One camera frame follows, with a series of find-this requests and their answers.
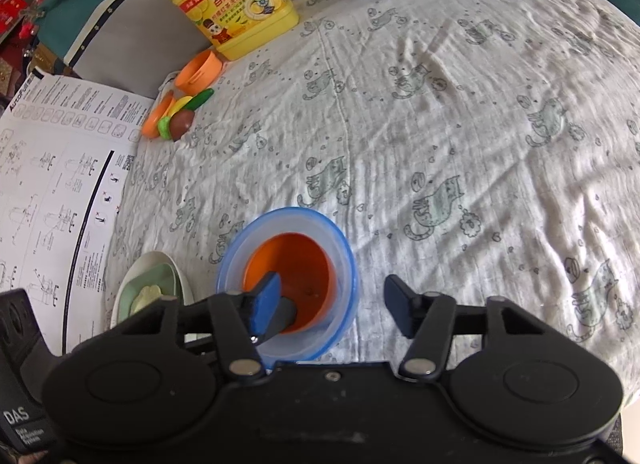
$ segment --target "orange cup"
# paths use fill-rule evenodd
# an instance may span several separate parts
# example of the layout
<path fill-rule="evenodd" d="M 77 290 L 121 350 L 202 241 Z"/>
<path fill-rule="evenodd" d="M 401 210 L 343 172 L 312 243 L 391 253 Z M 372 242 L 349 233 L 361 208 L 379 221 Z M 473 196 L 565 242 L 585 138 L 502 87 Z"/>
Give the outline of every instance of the orange cup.
<path fill-rule="evenodd" d="M 175 86 L 188 96 L 196 96 L 211 85 L 222 72 L 222 62 L 211 50 L 193 58 L 175 79 Z"/>
<path fill-rule="evenodd" d="M 162 116 L 166 114 L 174 103 L 174 91 L 170 90 L 164 95 L 162 101 L 159 102 L 158 106 L 154 108 L 146 118 L 141 130 L 143 136 L 148 137 L 149 139 L 160 137 L 160 133 L 158 132 L 158 121 L 161 120 Z"/>
<path fill-rule="evenodd" d="M 295 322 L 283 333 L 311 327 L 334 303 L 334 267 L 324 250 L 306 235 L 283 233 L 257 248 L 244 269 L 244 291 L 254 288 L 268 271 L 280 275 L 283 297 L 298 309 Z"/>

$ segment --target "red package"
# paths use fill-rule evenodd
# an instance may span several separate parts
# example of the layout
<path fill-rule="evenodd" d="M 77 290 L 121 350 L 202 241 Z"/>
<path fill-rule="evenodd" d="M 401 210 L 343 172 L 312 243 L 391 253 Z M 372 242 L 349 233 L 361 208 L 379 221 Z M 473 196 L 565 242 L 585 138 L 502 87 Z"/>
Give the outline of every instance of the red package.
<path fill-rule="evenodd" d="M 0 35 L 14 25 L 27 6 L 24 0 L 0 0 Z"/>

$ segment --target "white blanket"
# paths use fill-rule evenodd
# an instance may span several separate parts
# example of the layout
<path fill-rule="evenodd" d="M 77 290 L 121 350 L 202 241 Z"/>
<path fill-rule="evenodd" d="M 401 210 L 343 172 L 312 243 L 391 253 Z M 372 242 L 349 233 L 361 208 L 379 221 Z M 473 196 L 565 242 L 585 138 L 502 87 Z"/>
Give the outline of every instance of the white blanket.
<path fill-rule="evenodd" d="M 640 29 L 604 0 L 294 1 L 299 27 L 229 65 L 192 131 L 140 143 L 106 315 L 140 253 L 170 254 L 204 298 L 238 231 L 308 206 L 362 281 L 324 360 L 399 362 L 397 273 L 463 304 L 510 298 L 635 393 Z M 477 348 L 457 340 L 452 362 Z"/>

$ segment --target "translucent plastic bowl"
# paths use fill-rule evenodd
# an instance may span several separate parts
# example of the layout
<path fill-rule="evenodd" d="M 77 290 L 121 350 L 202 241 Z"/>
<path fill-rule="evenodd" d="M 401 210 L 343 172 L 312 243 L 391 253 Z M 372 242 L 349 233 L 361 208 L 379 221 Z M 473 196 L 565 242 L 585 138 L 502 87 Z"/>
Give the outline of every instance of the translucent plastic bowl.
<path fill-rule="evenodd" d="M 358 273 L 353 253 L 338 227 L 324 215 L 305 208 L 281 208 L 247 226 L 236 237 L 222 260 L 217 293 L 242 289 L 248 261 L 267 240 L 283 233 L 300 233 L 314 240 L 333 265 L 335 300 L 323 317 L 300 332 L 279 334 L 258 347 L 264 363 L 312 361 L 327 352 L 350 326 L 358 303 Z"/>

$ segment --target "paper manual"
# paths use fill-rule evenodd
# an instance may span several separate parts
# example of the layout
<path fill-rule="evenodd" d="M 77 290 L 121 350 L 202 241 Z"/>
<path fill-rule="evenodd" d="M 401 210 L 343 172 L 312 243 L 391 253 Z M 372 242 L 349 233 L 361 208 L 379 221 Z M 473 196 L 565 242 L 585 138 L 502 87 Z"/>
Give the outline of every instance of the paper manual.
<path fill-rule="evenodd" d="M 0 290 L 25 288 L 54 354 L 102 331 L 109 243 L 152 104 L 32 74 L 0 118 Z"/>

